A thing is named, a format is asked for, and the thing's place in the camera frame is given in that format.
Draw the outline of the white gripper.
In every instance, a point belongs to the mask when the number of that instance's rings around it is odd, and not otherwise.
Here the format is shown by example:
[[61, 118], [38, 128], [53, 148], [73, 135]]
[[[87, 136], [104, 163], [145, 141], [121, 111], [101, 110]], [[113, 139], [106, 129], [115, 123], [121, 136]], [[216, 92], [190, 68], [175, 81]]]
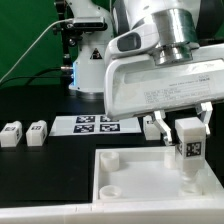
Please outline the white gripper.
[[163, 110], [197, 104], [196, 113], [209, 136], [211, 102], [220, 100], [224, 100], [224, 53], [220, 52], [196, 52], [190, 62], [166, 66], [155, 65], [147, 54], [122, 58], [113, 61], [105, 75], [106, 115], [111, 119], [126, 119], [153, 112], [153, 124], [166, 146], [172, 145], [172, 135]]

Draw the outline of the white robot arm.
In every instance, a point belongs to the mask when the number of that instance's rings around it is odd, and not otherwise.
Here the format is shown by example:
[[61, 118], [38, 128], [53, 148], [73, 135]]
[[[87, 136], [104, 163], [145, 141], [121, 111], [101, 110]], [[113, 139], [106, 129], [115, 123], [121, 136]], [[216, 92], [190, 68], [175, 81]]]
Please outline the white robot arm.
[[81, 33], [70, 90], [102, 95], [113, 120], [151, 115], [167, 144], [165, 114], [196, 108], [209, 122], [224, 100], [224, 43], [201, 45], [224, 17], [221, 0], [66, 0]]

